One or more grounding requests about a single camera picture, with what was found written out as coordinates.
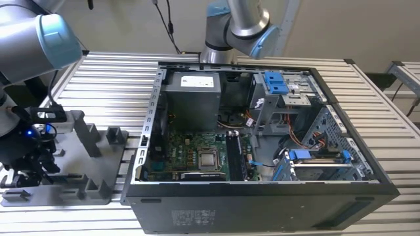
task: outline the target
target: aluminum slats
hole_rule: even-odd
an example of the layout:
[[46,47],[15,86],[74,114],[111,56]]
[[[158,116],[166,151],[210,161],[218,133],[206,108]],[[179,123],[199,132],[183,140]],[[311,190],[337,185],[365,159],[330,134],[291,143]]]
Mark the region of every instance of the aluminum slats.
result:
[[420,63],[394,61],[387,73],[391,73],[420,96]]
[[[83,110],[87,122],[119,125],[134,136],[129,140],[119,170],[114,201],[106,206],[0,207],[0,233],[25,235],[143,235],[142,226],[127,206],[119,203],[133,148],[138,147],[151,84],[158,62],[198,61],[197,55],[95,53],[79,70],[65,76],[54,96],[67,110]],[[239,57],[241,64],[317,67],[333,89],[341,106],[358,126],[373,153],[397,184],[402,196],[381,207],[345,232],[301,232],[285,235],[418,236],[420,235],[420,153],[419,131],[387,104],[367,78],[341,59]],[[394,148],[393,142],[409,147]],[[283,235],[261,233],[255,235]]]

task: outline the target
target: black cable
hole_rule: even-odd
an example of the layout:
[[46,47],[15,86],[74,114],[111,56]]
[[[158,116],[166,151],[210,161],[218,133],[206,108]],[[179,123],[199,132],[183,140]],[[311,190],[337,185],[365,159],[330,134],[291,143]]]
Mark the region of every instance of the black cable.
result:
[[78,36],[77,36],[77,39],[78,39],[78,41],[81,42],[81,44],[82,44],[83,48],[87,50],[87,48],[86,48],[86,46],[85,46],[85,43],[82,43],[82,41],[81,41],[81,39],[79,39],[79,37],[78,37]]
[[47,126],[50,126],[54,129],[54,136],[51,139],[42,140],[42,142],[45,143],[50,142],[51,140],[55,140],[55,138],[58,137],[58,128],[53,124],[46,124],[46,129],[47,129]]
[[270,166],[270,165],[266,165],[266,164],[263,164],[263,166],[267,166],[267,167],[271,167],[271,168],[277,167],[277,166]]
[[391,102],[394,102],[395,96],[397,96],[397,94],[398,94],[398,92],[399,92],[402,86],[403,86],[403,82],[402,82],[399,88],[398,88],[397,91],[395,91],[395,94],[394,94],[394,96],[393,96]]
[[410,111],[409,111],[409,113],[407,113],[407,117],[410,117],[410,115],[413,114],[415,107],[417,107],[417,106],[413,106],[413,107],[411,107],[411,109],[410,109]]
[[154,5],[155,5],[155,7],[157,7],[157,9],[158,9],[158,12],[159,12],[159,15],[161,15],[161,19],[162,19],[162,21],[163,21],[163,23],[165,23],[165,27],[166,27],[166,30],[167,30],[167,34],[169,34],[169,37],[170,37],[171,42],[173,42],[173,44],[174,44],[175,50],[177,50],[177,52],[181,54],[182,51],[181,51],[181,49],[178,48],[178,45],[177,45],[175,40],[174,40],[174,37],[171,36],[171,33],[170,33],[170,30],[169,30],[169,27],[167,27],[167,24],[166,24],[166,20],[165,20],[165,16],[163,16],[163,13],[162,13],[162,11],[161,11],[161,8],[159,8],[158,4],[154,4]]
[[55,78],[58,77],[58,73],[59,71],[57,70],[55,73],[54,73],[54,77],[50,81],[50,85],[49,85],[49,98],[50,98],[50,101],[51,101],[51,105],[58,105],[58,103],[55,102],[54,98],[53,98],[53,95],[51,95],[51,90],[53,90],[53,84],[54,84],[54,81],[55,81]]

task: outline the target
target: cable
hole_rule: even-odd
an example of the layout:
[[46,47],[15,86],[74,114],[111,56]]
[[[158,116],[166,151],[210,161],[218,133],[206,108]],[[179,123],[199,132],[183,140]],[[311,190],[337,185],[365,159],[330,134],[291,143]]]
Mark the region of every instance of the cable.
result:
[[54,136],[53,136],[53,138],[51,139],[49,139],[49,140],[43,140],[42,142],[50,142],[51,140],[55,140],[55,138],[58,137],[58,128],[53,125],[53,124],[46,124],[46,128],[47,128],[47,126],[50,126],[53,129],[54,129]]
[[170,33],[170,30],[169,30],[169,27],[167,27],[167,24],[166,24],[166,20],[165,20],[165,16],[163,16],[163,13],[162,13],[162,11],[161,11],[161,8],[159,8],[158,4],[154,4],[154,5],[155,5],[155,7],[157,7],[157,9],[158,9],[158,12],[159,12],[159,15],[161,15],[161,19],[162,19],[162,21],[163,21],[163,23],[165,23],[165,27],[166,27],[166,30],[167,30],[167,34],[169,34],[169,37],[170,37],[171,42],[173,42],[173,44],[174,44],[177,53],[181,54],[182,51],[181,51],[181,49],[179,49],[178,46],[177,46],[174,37],[171,36],[171,33]]
[[417,107],[417,106],[413,106],[413,107],[411,107],[411,109],[410,109],[410,111],[409,111],[409,113],[407,113],[407,117],[410,117],[410,115],[413,114],[415,107]]
[[286,115],[287,117],[287,122],[289,122],[289,125],[290,125],[290,134],[291,134],[291,139],[293,141],[305,149],[310,149],[310,147],[307,147],[306,145],[302,144],[302,142],[299,141],[295,133],[294,133],[294,130],[293,130],[293,124],[291,124],[291,116],[290,114]]
[[226,125],[226,124],[222,123],[221,121],[218,121],[218,123],[219,123],[223,127],[229,128],[229,129],[241,129],[241,128],[243,128],[243,127],[241,127],[241,126],[235,127],[235,126]]
[[395,91],[395,94],[394,94],[394,96],[393,96],[391,102],[394,102],[395,96],[397,96],[397,94],[398,94],[398,92],[399,92],[402,86],[403,86],[403,82],[402,82],[399,88],[398,88],[397,91]]
[[53,95],[51,95],[53,84],[54,84],[55,78],[58,77],[58,73],[59,73],[59,71],[57,70],[55,73],[54,73],[53,79],[50,81],[50,85],[49,85],[49,98],[50,98],[53,106],[58,105],[58,103],[55,102],[55,100],[53,98]]
[[271,168],[277,167],[277,166],[266,165],[266,164],[263,164],[261,162],[255,162],[255,161],[249,161],[249,162],[250,162],[250,164],[257,165],[257,166],[266,166],[266,167],[271,167]]
[[78,41],[81,42],[81,44],[82,44],[83,48],[87,50],[87,48],[86,48],[86,46],[85,46],[85,43],[82,43],[82,41],[81,41],[81,39],[79,39],[79,37],[78,37],[78,36],[77,36],[77,39],[78,39]]

